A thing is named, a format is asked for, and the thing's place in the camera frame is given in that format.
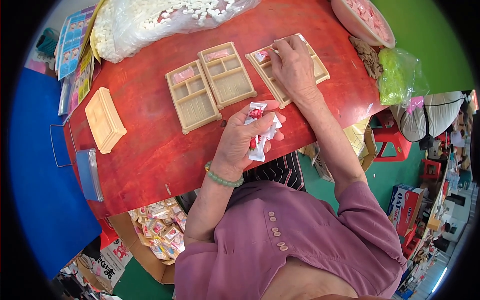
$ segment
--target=red table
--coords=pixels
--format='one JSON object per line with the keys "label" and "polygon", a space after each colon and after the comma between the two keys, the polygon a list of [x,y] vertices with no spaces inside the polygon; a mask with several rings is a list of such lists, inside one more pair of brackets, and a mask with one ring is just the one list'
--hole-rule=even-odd
{"label": "red table", "polygon": [[[198,59],[197,53],[201,50],[233,41],[258,96],[221,110],[223,119],[227,120],[251,101],[273,99],[244,54],[295,33],[307,39],[330,72],[331,78],[318,87],[343,128],[384,108],[379,102],[375,80],[368,77],[348,41],[349,33],[333,14],[329,2],[263,0],[254,9],[216,29],[163,38],[133,58],[118,64],[103,62],[92,91],[70,119],[76,148],[95,148],[84,109],[93,93],[104,86],[110,89],[127,129],[110,154],[97,151],[98,175],[105,200],[89,201],[96,217],[120,214],[201,186],[204,165],[213,158],[223,131],[222,121],[182,134],[164,77],[167,72]],[[287,117],[282,128],[285,139],[272,143],[266,161],[315,140],[294,104],[282,113]],[[64,133],[73,161],[75,152],[67,126]]]}

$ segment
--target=box with printed text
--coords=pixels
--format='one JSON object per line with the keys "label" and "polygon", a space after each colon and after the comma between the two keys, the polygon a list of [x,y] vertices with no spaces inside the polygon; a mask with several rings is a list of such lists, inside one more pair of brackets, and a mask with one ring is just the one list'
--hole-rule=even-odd
{"label": "box with printed text", "polygon": [[387,215],[401,236],[413,228],[423,198],[423,189],[406,184],[397,184],[393,187]]}

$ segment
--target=hand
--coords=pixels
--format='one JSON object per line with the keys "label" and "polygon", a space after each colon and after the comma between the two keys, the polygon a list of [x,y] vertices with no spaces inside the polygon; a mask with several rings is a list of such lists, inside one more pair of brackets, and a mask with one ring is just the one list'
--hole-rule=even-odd
{"label": "hand", "polygon": [[[249,111],[250,105],[247,105],[241,111],[231,116],[225,126],[211,165],[212,172],[225,180],[237,181],[243,170],[252,163],[252,160],[248,159],[246,155],[250,146],[250,140],[257,134],[267,131],[273,124],[273,116],[275,114],[281,123],[287,120],[278,112],[267,112],[267,110],[278,107],[279,103],[277,101],[267,100],[259,103],[268,104],[263,117],[248,125],[243,125]],[[284,137],[280,130],[277,129],[273,139],[281,141]],[[267,153],[271,147],[270,141],[265,142],[264,152]]]}
{"label": "hand", "polygon": [[313,61],[307,45],[298,36],[276,40],[273,49],[267,50],[272,61],[273,77],[284,87],[296,103],[312,101],[320,94],[313,72]]}

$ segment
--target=bowl of pink items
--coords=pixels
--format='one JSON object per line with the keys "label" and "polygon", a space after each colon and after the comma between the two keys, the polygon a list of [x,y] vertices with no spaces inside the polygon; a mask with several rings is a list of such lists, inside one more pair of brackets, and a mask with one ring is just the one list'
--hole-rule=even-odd
{"label": "bowl of pink items", "polygon": [[336,17],[350,33],[370,46],[395,47],[395,36],[385,18],[368,0],[332,0]]}

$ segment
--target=beige plastic tray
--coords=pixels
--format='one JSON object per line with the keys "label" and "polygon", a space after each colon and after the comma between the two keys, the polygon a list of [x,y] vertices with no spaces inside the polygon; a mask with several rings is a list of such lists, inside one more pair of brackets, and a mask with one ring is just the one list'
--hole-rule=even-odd
{"label": "beige plastic tray", "polygon": [[[305,43],[307,44],[308,51],[310,52],[310,56],[312,57],[313,60],[313,72],[315,75],[315,83],[319,84],[320,82],[330,79],[330,74],[328,73],[327,69],[325,68],[324,64],[318,57],[318,55],[315,53],[315,51],[312,49],[310,44],[303,38]],[[262,62],[258,62],[257,59],[255,58],[255,53],[262,51],[262,50],[267,50],[268,48],[271,48],[272,45],[269,45],[265,48],[259,49],[257,51],[254,51],[252,53],[248,53],[245,55],[245,57],[252,63],[253,67],[255,70],[257,70],[258,74],[260,77],[263,79],[265,82],[266,86],[272,92],[273,97],[275,100],[280,102],[280,108],[284,109],[285,106],[290,104],[292,100],[290,97],[288,97],[278,86],[278,83],[276,82],[275,78],[273,78],[272,75],[272,62],[268,60],[264,60]]]}
{"label": "beige plastic tray", "polygon": [[[224,49],[228,51],[228,56],[206,61],[207,54]],[[203,50],[198,53],[198,57],[212,87],[218,109],[257,96],[233,42]]]}
{"label": "beige plastic tray", "polygon": [[85,107],[85,114],[100,153],[110,153],[127,130],[123,127],[107,88],[101,87],[95,92]]}
{"label": "beige plastic tray", "polygon": [[[188,67],[193,68],[195,76],[178,84],[173,84],[173,75],[186,70]],[[215,106],[200,60],[192,61],[183,67],[168,72],[165,78],[172,95],[173,105],[180,119],[183,134],[212,121],[222,119],[222,115]]]}

